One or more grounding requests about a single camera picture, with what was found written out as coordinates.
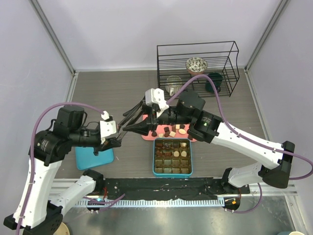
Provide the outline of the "stainless steel tongs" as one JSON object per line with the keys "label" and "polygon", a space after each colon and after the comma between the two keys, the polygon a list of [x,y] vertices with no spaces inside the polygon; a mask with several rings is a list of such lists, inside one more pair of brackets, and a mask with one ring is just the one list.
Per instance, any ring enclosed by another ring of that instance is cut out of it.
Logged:
{"label": "stainless steel tongs", "polygon": [[142,115],[142,110],[143,110],[143,104],[145,102],[145,98],[142,98],[133,108],[130,110],[126,111],[123,114],[123,119],[118,123],[118,131],[122,131],[122,127],[127,124],[133,124],[135,123],[138,118]]}

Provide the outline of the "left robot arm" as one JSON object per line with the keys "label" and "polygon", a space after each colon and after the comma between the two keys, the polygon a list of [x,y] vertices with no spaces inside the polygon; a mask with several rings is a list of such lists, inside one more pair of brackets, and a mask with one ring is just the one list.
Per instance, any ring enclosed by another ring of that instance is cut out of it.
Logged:
{"label": "left robot arm", "polygon": [[61,195],[49,199],[59,167],[72,147],[92,147],[94,154],[120,147],[116,122],[106,111],[87,104],[63,102],[50,106],[37,119],[29,149],[26,184],[16,211],[3,224],[25,235],[52,235],[66,213],[84,196],[100,195],[104,176],[84,171]]}

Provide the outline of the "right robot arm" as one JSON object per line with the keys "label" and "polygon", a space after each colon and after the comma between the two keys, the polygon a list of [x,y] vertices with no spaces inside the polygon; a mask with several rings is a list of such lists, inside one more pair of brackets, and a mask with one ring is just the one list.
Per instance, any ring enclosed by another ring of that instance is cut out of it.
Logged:
{"label": "right robot arm", "polygon": [[295,145],[270,142],[226,123],[221,117],[203,110],[205,100],[195,91],[184,90],[176,106],[158,109],[160,98],[155,98],[157,89],[146,92],[143,113],[146,118],[123,128],[124,131],[148,135],[158,125],[189,125],[187,134],[197,141],[224,146],[256,161],[241,168],[224,171],[221,188],[233,193],[248,184],[264,182],[275,188],[287,188],[291,172],[292,153]]}

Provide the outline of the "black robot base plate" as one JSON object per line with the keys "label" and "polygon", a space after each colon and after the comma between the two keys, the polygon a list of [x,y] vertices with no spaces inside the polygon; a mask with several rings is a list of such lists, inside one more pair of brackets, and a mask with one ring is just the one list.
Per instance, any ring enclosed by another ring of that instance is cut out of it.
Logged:
{"label": "black robot base plate", "polygon": [[211,200],[218,195],[249,194],[248,186],[225,188],[218,178],[107,178],[103,183],[107,198],[114,200],[122,194],[124,200],[168,201]]}

